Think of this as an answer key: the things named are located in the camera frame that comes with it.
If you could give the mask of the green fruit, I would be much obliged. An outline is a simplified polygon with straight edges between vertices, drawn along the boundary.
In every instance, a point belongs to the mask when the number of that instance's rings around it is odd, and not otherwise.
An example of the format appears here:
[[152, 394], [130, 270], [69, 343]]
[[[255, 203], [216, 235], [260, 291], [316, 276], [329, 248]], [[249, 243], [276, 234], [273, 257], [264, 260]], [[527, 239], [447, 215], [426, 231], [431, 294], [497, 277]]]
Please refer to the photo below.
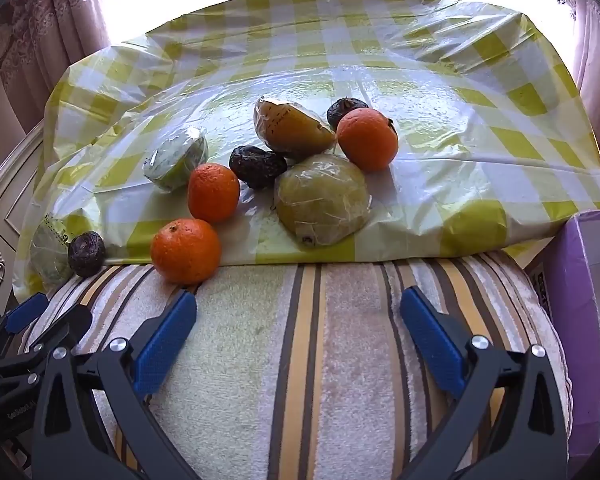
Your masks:
[[30, 263], [47, 288], [64, 284], [73, 274], [68, 261], [68, 238], [56, 230], [50, 217], [45, 216], [34, 231]]

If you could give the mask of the dark mangosteen edge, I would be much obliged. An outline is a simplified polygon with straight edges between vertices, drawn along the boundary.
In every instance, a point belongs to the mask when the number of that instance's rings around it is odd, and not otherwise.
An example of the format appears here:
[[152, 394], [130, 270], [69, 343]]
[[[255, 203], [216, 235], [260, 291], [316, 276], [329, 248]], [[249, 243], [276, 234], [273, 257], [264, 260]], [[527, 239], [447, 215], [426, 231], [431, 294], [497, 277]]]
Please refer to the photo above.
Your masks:
[[102, 237], [94, 231], [87, 231], [75, 237], [68, 247], [70, 269], [81, 278], [95, 275], [106, 257]]

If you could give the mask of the small orange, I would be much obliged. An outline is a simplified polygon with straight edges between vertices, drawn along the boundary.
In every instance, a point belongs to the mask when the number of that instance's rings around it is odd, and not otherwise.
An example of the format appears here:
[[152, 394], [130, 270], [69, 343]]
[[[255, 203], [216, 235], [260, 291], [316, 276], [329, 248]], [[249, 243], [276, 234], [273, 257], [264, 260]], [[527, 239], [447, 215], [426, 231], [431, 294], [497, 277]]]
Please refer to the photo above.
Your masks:
[[189, 286], [211, 278], [221, 262], [219, 235], [208, 222], [178, 219], [152, 238], [150, 258], [154, 268], [170, 283]]
[[187, 201], [190, 214], [209, 223], [220, 223], [235, 212], [240, 184], [234, 172], [220, 164], [206, 162], [190, 175]]

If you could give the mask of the green cabbage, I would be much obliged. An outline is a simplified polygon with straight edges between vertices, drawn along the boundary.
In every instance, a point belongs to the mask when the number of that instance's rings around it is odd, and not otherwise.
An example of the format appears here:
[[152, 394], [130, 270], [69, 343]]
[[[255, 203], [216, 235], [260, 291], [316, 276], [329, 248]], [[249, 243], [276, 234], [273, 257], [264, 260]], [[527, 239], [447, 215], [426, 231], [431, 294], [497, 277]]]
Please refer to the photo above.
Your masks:
[[208, 162], [206, 137], [197, 127], [170, 134], [143, 163], [144, 176], [160, 190], [172, 192], [188, 183], [192, 172]]

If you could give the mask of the green pear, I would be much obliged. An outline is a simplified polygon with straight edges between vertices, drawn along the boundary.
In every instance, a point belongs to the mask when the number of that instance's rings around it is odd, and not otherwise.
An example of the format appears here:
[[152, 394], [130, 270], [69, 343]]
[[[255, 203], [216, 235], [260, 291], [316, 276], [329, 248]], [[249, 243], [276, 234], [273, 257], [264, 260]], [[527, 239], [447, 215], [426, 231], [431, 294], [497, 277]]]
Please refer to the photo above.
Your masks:
[[330, 246], [358, 232], [370, 218], [372, 198], [358, 166], [333, 154], [314, 155], [275, 183], [279, 221], [299, 242]]

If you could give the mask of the yellow mango slice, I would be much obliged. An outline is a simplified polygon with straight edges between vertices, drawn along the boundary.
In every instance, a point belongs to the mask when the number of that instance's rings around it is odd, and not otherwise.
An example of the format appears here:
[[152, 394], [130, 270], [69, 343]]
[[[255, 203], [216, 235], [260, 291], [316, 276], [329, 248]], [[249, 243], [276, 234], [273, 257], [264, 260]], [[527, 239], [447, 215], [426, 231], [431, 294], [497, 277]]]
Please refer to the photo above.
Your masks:
[[329, 125], [295, 102], [258, 99], [253, 125], [270, 150], [293, 160], [324, 153], [336, 144], [336, 134]]

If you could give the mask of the large orange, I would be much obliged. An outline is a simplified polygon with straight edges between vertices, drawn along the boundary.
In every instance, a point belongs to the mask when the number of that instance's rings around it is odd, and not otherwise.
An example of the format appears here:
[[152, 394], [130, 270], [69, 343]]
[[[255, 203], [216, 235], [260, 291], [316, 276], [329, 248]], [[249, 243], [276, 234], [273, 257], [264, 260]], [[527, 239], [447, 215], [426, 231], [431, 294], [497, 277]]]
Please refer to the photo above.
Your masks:
[[343, 154], [364, 172], [387, 169], [398, 154], [399, 138], [392, 121], [373, 108], [351, 110], [336, 133]]

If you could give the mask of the cream cabinet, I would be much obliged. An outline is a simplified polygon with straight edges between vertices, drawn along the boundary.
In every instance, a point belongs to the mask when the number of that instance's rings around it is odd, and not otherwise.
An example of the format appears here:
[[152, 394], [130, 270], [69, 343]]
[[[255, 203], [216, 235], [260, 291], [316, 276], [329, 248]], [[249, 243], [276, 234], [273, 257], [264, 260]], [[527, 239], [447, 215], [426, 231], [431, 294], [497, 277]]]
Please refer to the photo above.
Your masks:
[[37, 124], [0, 166], [0, 314], [12, 296], [16, 249], [42, 151], [43, 125]]

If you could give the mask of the purple white cardboard box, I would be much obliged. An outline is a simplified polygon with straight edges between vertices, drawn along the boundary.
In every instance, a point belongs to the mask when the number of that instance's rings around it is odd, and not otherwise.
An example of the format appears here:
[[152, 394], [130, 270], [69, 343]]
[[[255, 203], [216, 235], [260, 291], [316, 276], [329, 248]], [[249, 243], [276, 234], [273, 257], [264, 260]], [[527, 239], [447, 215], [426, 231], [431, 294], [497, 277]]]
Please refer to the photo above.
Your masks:
[[600, 446], [600, 210], [568, 220], [526, 272], [566, 355], [573, 398], [572, 478]]

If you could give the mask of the striped plush cushion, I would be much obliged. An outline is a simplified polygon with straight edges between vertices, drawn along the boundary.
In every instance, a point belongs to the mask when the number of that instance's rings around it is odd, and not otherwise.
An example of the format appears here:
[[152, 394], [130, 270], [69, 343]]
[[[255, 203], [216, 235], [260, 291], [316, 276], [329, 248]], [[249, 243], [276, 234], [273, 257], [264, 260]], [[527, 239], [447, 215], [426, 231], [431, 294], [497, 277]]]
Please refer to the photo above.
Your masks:
[[410, 286], [498, 347], [543, 346], [571, 413], [562, 344], [502, 252], [223, 268], [148, 408], [205, 479], [394, 479], [450, 405], [400, 318]]

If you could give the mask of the dark mangosteen centre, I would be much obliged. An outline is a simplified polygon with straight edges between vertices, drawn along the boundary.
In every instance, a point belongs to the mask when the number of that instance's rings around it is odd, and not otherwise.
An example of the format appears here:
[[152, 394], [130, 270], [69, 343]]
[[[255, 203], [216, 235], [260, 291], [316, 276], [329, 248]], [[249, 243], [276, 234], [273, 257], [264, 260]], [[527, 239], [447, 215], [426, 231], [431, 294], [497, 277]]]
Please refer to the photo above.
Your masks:
[[253, 190], [272, 188], [288, 169], [286, 158], [253, 145], [238, 146], [230, 154], [230, 170]]

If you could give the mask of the dark mangosteen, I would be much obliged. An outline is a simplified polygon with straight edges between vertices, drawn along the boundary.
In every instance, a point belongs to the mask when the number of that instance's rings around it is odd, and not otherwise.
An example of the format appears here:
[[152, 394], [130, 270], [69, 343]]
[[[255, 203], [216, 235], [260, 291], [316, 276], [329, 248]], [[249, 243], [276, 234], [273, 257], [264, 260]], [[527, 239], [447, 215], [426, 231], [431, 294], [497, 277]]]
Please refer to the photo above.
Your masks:
[[272, 188], [288, 169], [286, 158], [253, 145], [238, 146], [230, 154], [230, 170], [253, 190]]
[[326, 112], [326, 117], [332, 130], [336, 130], [340, 120], [352, 112], [352, 110], [358, 110], [359, 108], [365, 108], [367, 104], [359, 99], [355, 98], [340, 98], [333, 102]]

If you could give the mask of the pink curtain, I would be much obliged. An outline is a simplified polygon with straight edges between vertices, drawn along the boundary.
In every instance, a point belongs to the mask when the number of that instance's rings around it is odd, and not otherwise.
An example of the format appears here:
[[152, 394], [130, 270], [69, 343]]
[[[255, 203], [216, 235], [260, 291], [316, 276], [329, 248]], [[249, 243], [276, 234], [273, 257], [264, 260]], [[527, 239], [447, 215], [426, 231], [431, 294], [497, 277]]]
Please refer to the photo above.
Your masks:
[[0, 7], [0, 77], [30, 131], [66, 69], [106, 46], [102, 0], [6, 0]]

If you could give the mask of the dark mangosteen rear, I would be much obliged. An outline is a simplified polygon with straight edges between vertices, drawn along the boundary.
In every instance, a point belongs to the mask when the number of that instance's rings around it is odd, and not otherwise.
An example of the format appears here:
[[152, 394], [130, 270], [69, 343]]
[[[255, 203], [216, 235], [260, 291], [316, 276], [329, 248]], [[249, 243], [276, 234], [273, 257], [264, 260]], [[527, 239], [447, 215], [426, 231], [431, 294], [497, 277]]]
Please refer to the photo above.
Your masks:
[[336, 130], [340, 120], [352, 112], [352, 110], [358, 110], [359, 108], [365, 108], [367, 104], [359, 99], [355, 98], [340, 98], [333, 102], [326, 112], [326, 117], [332, 130]]

